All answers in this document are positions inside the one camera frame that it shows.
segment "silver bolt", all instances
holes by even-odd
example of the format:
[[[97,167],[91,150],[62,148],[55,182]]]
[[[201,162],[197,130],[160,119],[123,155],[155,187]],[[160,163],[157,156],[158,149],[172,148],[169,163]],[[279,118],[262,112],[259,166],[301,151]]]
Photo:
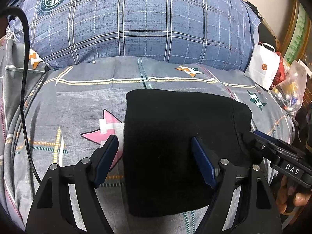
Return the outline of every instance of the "silver bolt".
[[[229,160],[227,160],[227,159],[221,159],[221,160],[220,160],[220,163],[223,164],[223,165],[228,165],[228,164],[229,164]]]
[[[256,164],[254,164],[254,165],[252,166],[252,168],[253,168],[255,171],[260,170],[260,167],[259,167],[258,165],[256,165]]]
[[[56,163],[53,163],[50,165],[50,169],[51,170],[55,170],[57,168],[57,164]]]
[[[82,162],[83,164],[87,164],[87,163],[90,162],[90,158],[83,158],[83,159],[81,160],[81,162]]]

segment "black garment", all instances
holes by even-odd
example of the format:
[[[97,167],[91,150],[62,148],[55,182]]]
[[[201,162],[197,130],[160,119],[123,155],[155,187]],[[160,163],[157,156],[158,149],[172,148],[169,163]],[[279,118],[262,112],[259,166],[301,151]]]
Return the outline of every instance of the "black garment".
[[[123,162],[132,215],[172,215],[210,203],[213,190],[190,150],[193,136],[220,158],[250,167],[240,137],[250,130],[247,105],[218,95],[164,90],[134,90],[126,98]]]

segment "bed sheet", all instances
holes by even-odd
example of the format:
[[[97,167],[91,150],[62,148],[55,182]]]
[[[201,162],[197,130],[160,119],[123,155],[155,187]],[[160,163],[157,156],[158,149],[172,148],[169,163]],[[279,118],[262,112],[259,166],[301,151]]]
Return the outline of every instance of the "bed sheet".
[[[244,71],[259,18],[242,0],[13,0],[54,68],[114,56]],[[18,18],[10,29],[23,42]]]
[[[0,48],[0,202],[21,228],[25,228],[38,189],[29,167],[19,117],[23,48],[23,44],[12,40],[5,40]],[[32,158],[40,178],[53,162],[66,166],[89,157],[110,134],[119,138],[121,152],[125,97],[134,89],[226,96],[249,106],[253,115],[251,130],[286,142],[292,140],[291,118],[240,70],[175,65],[144,57],[113,57],[48,71],[43,62],[30,61],[24,109]],[[200,122],[196,110],[189,111]],[[157,218],[131,216],[121,154],[116,161],[106,181],[96,190],[115,233],[194,233],[207,208]],[[276,174],[270,168],[264,172],[269,182]],[[84,228],[73,186],[70,193],[77,225]],[[233,223],[239,194],[240,188],[235,190],[224,228]]]

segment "gray blanket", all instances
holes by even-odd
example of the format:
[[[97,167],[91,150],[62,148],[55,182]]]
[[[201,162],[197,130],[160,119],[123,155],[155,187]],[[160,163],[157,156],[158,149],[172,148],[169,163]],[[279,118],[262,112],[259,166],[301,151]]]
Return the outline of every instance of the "gray blanket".
[[[0,48],[0,202],[22,229],[38,189],[21,133],[23,53],[24,45],[12,40],[6,40]],[[202,208],[158,218],[137,218],[129,214],[121,159],[125,96],[141,88],[231,97],[251,109],[252,130],[286,142],[292,140],[291,119],[269,93],[239,70],[222,71],[199,64],[179,66],[141,57],[113,57],[53,71],[43,62],[30,61],[24,109],[32,157],[41,179],[51,163],[76,164],[83,157],[89,157],[110,134],[119,138],[115,161],[120,161],[96,190],[115,233],[194,233],[206,211]],[[196,110],[190,112],[200,122]],[[270,168],[264,172],[270,182],[275,173]],[[70,192],[77,225],[84,228],[73,186]],[[240,188],[234,193],[224,228],[233,223],[239,192]]]

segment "paper bag handle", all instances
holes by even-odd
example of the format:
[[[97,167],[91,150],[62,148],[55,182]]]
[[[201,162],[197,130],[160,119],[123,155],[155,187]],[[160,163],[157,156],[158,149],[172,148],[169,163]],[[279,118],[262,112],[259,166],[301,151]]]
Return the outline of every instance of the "paper bag handle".
[[[263,46],[263,47],[264,47],[264,45],[269,46],[270,48],[272,48],[272,49],[274,50],[274,53],[276,53],[276,52],[275,52],[275,48],[274,48],[273,46],[271,46],[271,45],[268,44],[268,43],[262,43],[262,46]]]

